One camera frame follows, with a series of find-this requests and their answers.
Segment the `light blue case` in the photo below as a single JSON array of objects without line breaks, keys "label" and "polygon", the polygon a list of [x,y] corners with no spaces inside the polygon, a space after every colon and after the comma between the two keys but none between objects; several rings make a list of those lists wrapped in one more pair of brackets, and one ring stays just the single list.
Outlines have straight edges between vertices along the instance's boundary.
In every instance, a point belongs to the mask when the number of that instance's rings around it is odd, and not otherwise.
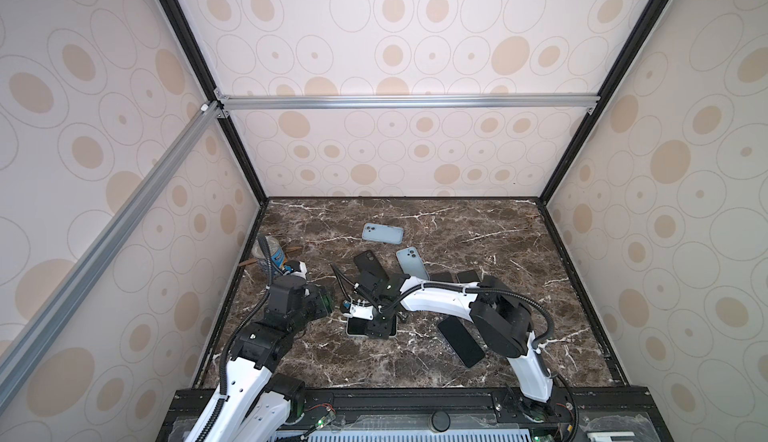
[{"label": "light blue case", "polygon": [[398,250],[396,258],[404,274],[423,280],[430,279],[424,262],[415,247]]},{"label": "light blue case", "polygon": [[349,318],[346,325],[349,336],[365,336],[373,339],[388,339],[397,333],[397,323],[393,319],[385,321]]},{"label": "light blue case", "polygon": [[380,242],[393,245],[402,244],[404,229],[389,225],[366,223],[361,238],[366,241]]}]

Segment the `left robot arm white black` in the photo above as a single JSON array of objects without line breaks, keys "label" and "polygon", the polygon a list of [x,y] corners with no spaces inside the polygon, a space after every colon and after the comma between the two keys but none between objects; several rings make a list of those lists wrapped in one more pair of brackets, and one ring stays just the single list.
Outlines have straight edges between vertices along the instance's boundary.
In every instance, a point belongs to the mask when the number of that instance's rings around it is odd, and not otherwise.
[{"label": "left robot arm white black", "polygon": [[307,280],[306,265],[274,260],[268,239],[257,238],[268,263],[261,302],[230,336],[219,363],[219,386],[188,441],[269,441],[304,412],[305,383],[279,375],[277,367],[307,326],[329,316],[327,290]]}]

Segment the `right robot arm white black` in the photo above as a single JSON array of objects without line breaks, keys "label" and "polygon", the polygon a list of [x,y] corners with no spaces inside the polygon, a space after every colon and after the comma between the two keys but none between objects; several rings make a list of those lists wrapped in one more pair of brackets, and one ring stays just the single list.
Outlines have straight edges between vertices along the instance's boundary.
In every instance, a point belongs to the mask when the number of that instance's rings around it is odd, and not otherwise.
[{"label": "right robot arm white black", "polygon": [[388,280],[362,272],[353,290],[356,299],[342,304],[348,318],[365,320],[367,335],[386,338],[389,324],[402,312],[434,312],[472,322],[485,345],[506,358],[522,395],[547,404],[553,393],[553,375],[541,355],[541,346],[554,333],[552,315],[538,302],[512,291],[495,277],[450,283],[407,274]]}]

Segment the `black phone case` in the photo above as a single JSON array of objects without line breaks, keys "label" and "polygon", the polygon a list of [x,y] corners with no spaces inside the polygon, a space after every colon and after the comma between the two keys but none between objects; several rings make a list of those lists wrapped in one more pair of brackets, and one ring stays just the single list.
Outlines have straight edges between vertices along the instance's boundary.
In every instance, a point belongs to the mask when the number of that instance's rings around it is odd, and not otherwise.
[{"label": "black phone case", "polygon": [[353,262],[360,273],[367,272],[380,280],[389,279],[387,271],[371,250],[358,253],[353,257]]}]

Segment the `black phone middle left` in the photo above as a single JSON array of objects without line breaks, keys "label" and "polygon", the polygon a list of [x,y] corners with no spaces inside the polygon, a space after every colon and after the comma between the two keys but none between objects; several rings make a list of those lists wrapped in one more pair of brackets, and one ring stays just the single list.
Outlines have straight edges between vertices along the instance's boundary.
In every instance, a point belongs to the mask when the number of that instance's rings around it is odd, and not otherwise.
[{"label": "black phone middle left", "polygon": [[454,277],[449,271],[442,271],[431,273],[430,280],[435,282],[453,283]]}]

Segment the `black phone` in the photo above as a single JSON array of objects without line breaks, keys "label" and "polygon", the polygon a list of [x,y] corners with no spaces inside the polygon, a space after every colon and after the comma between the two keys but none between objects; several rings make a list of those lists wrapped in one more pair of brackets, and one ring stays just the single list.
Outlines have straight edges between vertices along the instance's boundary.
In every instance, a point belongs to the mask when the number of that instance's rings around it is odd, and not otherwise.
[{"label": "black phone", "polygon": [[480,282],[481,278],[475,270],[465,270],[456,274],[457,281],[462,284]]},{"label": "black phone", "polygon": [[454,277],[449,271],[442,271],[431,273],[430,280],[435,282],[453,283]]},{"label": "black phone", "polygon": [[466,368],[474,367],[485,357],[483,349],[458,317],[446,317],[437,328]]}]

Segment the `black phone middle right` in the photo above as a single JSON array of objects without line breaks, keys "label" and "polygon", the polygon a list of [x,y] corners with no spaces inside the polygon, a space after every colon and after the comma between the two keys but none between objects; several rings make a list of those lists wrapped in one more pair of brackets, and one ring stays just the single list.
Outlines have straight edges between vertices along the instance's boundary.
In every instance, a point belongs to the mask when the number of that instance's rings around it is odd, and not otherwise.
[{"label": "black phone middle right", "polygon": [[480,282],[481,278],[475,270],[465,270],[456,274],[457,281],[462,284]]}]

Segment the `black phone front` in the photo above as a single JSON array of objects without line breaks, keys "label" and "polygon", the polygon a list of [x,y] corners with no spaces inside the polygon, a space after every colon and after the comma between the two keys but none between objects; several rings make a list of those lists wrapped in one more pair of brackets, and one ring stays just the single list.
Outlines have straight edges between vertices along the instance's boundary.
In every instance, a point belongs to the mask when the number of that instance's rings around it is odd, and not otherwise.
[{"label": "black phone front", "polygon": [[483,349],[458,317],[446,317],[437,328],[466,368],[474,367],[485,357]]}]

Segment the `blue tin can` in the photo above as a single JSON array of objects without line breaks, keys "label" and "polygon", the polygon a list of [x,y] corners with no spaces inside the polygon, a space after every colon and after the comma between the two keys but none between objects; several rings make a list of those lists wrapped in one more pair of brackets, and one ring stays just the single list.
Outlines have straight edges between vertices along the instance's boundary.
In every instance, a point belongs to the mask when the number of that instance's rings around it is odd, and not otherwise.
[{"label": "blue tin can", "polygon": [[284,251],[280,242],[271,235],[260,234],[257,236],[252,248],[252,257],[264,272],[284,272]]}]

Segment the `horizontal aluminium rail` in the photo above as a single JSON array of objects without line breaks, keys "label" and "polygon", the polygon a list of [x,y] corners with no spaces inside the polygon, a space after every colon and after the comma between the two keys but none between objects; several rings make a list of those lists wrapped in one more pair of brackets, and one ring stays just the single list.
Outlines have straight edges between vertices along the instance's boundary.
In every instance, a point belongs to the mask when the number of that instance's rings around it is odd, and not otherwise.
[{"label": "horizontal aluminium rail", "polygon": [[222,96],[224,110],[416,110],[419,108],[594,108],[598,94],[424,94],[424,96]]}]

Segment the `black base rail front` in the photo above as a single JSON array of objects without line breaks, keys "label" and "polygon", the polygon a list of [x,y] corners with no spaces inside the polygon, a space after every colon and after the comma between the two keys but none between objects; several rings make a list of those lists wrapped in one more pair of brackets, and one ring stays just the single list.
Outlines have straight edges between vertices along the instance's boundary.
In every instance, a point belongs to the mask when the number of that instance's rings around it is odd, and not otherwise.
[{"label": "black base rail front", "polygon": [[636,386],[555,386],[552,413],[540,423],[524,416],[522,393],[517,387],[308,389],[304,403],[307,415],[295,426],[281,427],[278,434],[308,430],[325,413],[323,403],[336,410],[337,418],[328,428],[337,432],[373,429],[385,422],[393,427],[425,428],[434,413],[444,412],[451,419],[452,431],[457,431],[460,423],[477,430],[516,425],[533,436],[550,435],[558,441],[565,424],[577,416],[576,441],[585,441],[589,432],[609,430],[631,431],[636,441],[672,439],[650,391]]}]

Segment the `left diagonal aluminium rail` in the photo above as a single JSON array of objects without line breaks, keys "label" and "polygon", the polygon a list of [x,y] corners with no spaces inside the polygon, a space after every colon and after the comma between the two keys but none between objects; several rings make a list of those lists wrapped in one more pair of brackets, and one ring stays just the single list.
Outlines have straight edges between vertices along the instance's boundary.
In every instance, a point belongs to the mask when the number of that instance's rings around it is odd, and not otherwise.
[{"label": "left diagonal aluminium rail", "polygon": [[222,108],[221,102],[211,100],[207,102],[206,110],[197,112],[9,347],[1,361],[2,411],[7,410],[127,238],[156,202],[160,192],[166,188],[208,126],[218,118]]}]

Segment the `left black frame post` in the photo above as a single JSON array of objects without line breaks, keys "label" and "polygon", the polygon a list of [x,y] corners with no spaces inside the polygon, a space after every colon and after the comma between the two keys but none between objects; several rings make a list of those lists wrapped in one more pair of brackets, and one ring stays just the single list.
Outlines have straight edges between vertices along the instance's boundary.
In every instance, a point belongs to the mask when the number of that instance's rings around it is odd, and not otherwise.
[{"label": "left black frame post", "polygon": [[[182,48],[182,52],[184,53],[206,100],[209,100],[210,102],[221,102],[221,98],[216,92],[218,86],[210,72],[206,59],[204,58],[201,46],[198,44],[198,38],[194,36],[192,27],[184,14],[180,1],[158,0],[158,2],[170,23],[174,36],[176,37],[180,48]],[[231,116],[220,116],[218,121],[257,202],[260,205],[266,204],[269,201],[269,197],[256,174],[243,140],[240,137]]]}]

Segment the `black frame post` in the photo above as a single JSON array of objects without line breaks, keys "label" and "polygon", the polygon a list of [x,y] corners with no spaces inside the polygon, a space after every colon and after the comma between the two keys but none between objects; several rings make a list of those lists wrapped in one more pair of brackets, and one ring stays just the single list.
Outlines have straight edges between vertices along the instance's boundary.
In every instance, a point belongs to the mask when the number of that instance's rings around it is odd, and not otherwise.
[{"label": "black frame post", "polygon": [[650,34],[657,26],[664,10],[672,0],[648,0],[643,7],[640,16],[632,28],[624,46],[622,46],[613,66],[611,66],[602,86],[599,88],[599,100],[593,108],[587,112],[582,122],[569,142],[562,158],[560,158],[556,168],[549,178],[538,201],[541,206],[546,206],[552,200],[556,190],[564,180],[568,170],[576,160],[578,153],[582,150],[588,140],[594,126],[606,110],[611,98],[617,92],[622,80],[627,76],[633,62],[635,62],[639,52],[646,44]]},{"label": "black frame post", "polygon": [[[182,52],[184,53],[206,100],[209,100],[210,102],[221,102],[221,98],[216,92],[218,86],[210,72],[206,59],[204,58],[201,46],[198,44],[198,38],[194,36],[192,27],[184,14],[180,1],[158,0],[158,2],[170,23],[174,36],[176,37],[180,48],[182,48]],[[243,140],[240,137],[231,116],[220,116],[218,121],[257,202],[260,205],[266,204],[269,201],[269,197],[256,174]]]}]

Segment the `right black frame post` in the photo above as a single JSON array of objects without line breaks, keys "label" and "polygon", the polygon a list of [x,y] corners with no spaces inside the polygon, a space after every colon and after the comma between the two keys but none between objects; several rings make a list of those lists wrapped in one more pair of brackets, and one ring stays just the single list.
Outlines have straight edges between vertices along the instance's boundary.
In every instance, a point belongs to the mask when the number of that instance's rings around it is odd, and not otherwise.
[{"label": "right black frame post", "polygon": [[582,150],[588,140],[594,126],[606,110],[611,98],[617,92],[622,80],[627,76],[633,62],[635,62],[639,52],[646,44],[650,34],[657,26],[664,10],[672,0],[648,0],[643,7],[640,16],[632,28],[624,46],[622,46],[613,66],[611,66],[602,86],[599,88],[599,100],[593,108],[587,112],[582,122],[569,142],[562,158],[560,158],[556,168],[549,178],[538,201],[541,206],[546,206],[552,200],[556,190],[564,180],[568,170],[576,160],[578,153]]}]

